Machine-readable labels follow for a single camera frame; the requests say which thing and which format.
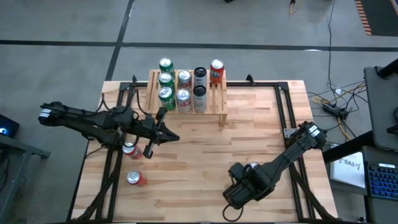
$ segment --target red soda can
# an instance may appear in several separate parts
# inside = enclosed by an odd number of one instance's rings
[[[137,145],[134,145],[131,142],[124,143],[122,150],[131,159],[139,159],[142,156],[141,149]]]
[[[127,182],[131,185],[146,185],[148,180],[138,170],[133,170],[127,175]]]
[[[210,66],[210,82],[212,84],[219,84],[223,80],[224,62],[220,59],[214,59]]]

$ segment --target concrete floor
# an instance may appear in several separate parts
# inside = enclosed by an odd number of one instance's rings
[[[306,0],[294,16],[289,16],[289,2],[136,0],[124,42],[328,46],[331,1]],[[0,39],[115,42],[127,3],[3,0]],[[336,0],[331,28],[332,46],[398,46],[396,37],[364,33],[353,0]],[[61,101],[94,110],[112,53],[113,47],[0,45],[0,94],[7,96],[0,98],[0,114],[21,124],[18,139],[52,152],[49,160],[34,158],[30,163],[13,218],[28,218],[28,223],[66,219],[87,141],[67,128],[41,126],[39,106]],[[171,57],[177,68],[207,67],[212,59],[221,58],[229,80],[251,74],[257,80],[304,80],[307,90],[316,93],[328,89],[325,51],[122,47],[112,80],[130,80],[133,74],[146,80],[148,70],[157,68],[164,56]],[[385,65],[397,54],[340,51],[331,56],[332,83],[343,86],[362,80],[364,67]],[[367,104],[357,102],[360,110],[347,123],[358,135],[371,125]],[[313,110],[313,114],[323,113]],[[315,121],[322,128],[336,125],[332,118],[315,117]],[[328,140],[343,142],[344,137],[334,129]],[[364,216],[362,196],[339,190],[333,195],[340,218],[353,221]]]

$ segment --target black and white can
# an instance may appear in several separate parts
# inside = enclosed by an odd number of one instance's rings
[[[203,85],[193,89],[193,107],[197,113],[206,112],[206,87]]]
[[[193,79],[193,86],[207,86],[207,71],[203,67],[195,68],[193,71],[194,79]]]
[[[187,89],[181,89],[177,92],[177,105],[179,112],[191,112],[191,96]]]

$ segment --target white soda can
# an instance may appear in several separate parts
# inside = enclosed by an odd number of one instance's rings
[[[193,107],[197,113],[206,111],[206,87],[199,85],[193,89]]]

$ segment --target wooden table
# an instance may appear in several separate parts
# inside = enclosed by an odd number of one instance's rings
[[[288,83],[297,124],[312,120],[304,82]],[[116,105],[119,84],[104,83],[103,93],[109,107]],[[145,88],[141,88],[139,97],[142,104],[145,94]],[[228,176],[231,165],[235,162],[269,162],[284,150],[273,88],[228,87],[227,99],[225,127],[219,126],[217,116],[167,116],[165,123],[180,136],[179,141],[154,147],[152,159],[134,161],[123,157],[114,222],[224,221],[221,213],[226,201],[221,193],[231,185]],[[133,108],[139,111],[135,99]],[[289,126],[286,107],[284,111]],[[139,146],[144,147],[146,143],[140,139]],[[90,143],[88,152],[99,146],[97,142]],[[103,150],[86,159],[72,218],[81,215],[98,193],[105,157],[106,151]],[[337,217],[321,151],[309,150],[304,159],[311,190],[329,213]],[[127,173],[133,169],[140,170],[148,179],[146,186],[136,187],[127,183]],[[302,192],[300,196],[305,212]],[[107,206],[105,200],[104,215]],[[233,209],[226,212],[229,218],[238,214],[239,211]],[[288,170],[283,172],[273,193],[244,206],[240,219],[240,222],[294,221],[297,221],[297,216]]]

